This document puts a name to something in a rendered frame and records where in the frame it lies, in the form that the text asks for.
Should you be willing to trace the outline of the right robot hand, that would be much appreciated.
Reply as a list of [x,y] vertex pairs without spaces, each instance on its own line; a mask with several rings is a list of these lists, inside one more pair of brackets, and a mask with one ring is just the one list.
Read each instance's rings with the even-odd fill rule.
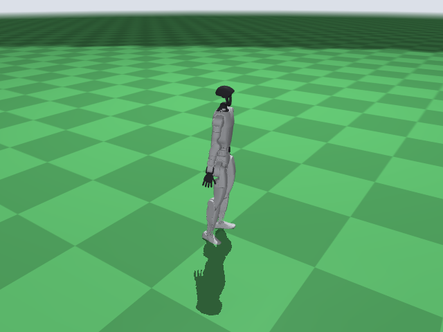
[[[213,172],[214,172],[214,167],[213,167]],[[203,184],[202,184],[203,186],[204,186],[205,182],[206,182],[205,187],[207,186],[207,183],[208,183],[208,187],[209,187],[209,185],[210,185],[210,187],[212,187],[212,182],[214,182],[214,184],[216,184],[216,182],[215,182],[215,180],[213,178],[214,176],[212,175],[213,172],[212,173],[207,172],[207,168],[206,168],[206,175],[204,176],[204,181],[203,181]]]

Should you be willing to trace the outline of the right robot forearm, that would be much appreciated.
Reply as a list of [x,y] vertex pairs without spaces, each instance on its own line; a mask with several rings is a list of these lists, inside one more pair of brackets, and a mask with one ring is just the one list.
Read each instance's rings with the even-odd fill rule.
[[219,150],[219,145],[217,143],[213,144],[212,147],[210,148],[209,151],[209,157],[208,157],[208,168],[207,168],[207,172],[212,173],[213,172],[213,167],[215,165],[215,161],[216,161],[216,157],[218,156],[218,150]]

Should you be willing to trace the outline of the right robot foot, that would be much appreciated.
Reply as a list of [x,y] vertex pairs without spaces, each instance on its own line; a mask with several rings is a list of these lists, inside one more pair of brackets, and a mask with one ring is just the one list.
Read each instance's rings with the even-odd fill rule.
[[[209,233],[209,234],[210,234],[210,233]],[[204,231],[204,232],[203,232],[202,237],[203,237],[204,239],[207,239],[209,242],[211,242],[211,243],[213,243],[213,244],[216,244],[216,245],[221,244],[221,241],[220,241],[215,235],[211,235],[211,234],[210,234],[210,236],[207,235],[207,231]]]

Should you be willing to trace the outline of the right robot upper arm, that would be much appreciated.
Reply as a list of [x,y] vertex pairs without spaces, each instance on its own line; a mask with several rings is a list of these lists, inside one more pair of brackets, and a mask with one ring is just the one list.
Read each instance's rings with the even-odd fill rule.
[[221,115],[216,115],[213,118],[212,126],[213,126],[213,132],[212,132],[212,138],[211,138],[211,146],[213,144],[217,143],[219,145],[219,150],[220,150],[222,148],[222,144],[220,142],[218,142],[218,140],[221,136],[222,127],[224,126],[224,117]]

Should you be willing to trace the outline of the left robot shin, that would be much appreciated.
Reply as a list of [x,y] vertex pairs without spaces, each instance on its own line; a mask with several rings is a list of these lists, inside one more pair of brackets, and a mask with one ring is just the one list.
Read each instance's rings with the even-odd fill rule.
[[228,206],[228,198],[229,198],[229,194],[228,194],[228,196],[226,198],[224,198],[224,200],[222,201],[222,203],[220,205],[218,224],[222,224],[223,223],[224,216],[225,216],[225,213],[226,213],[226,209],[227,209],[227,206]]

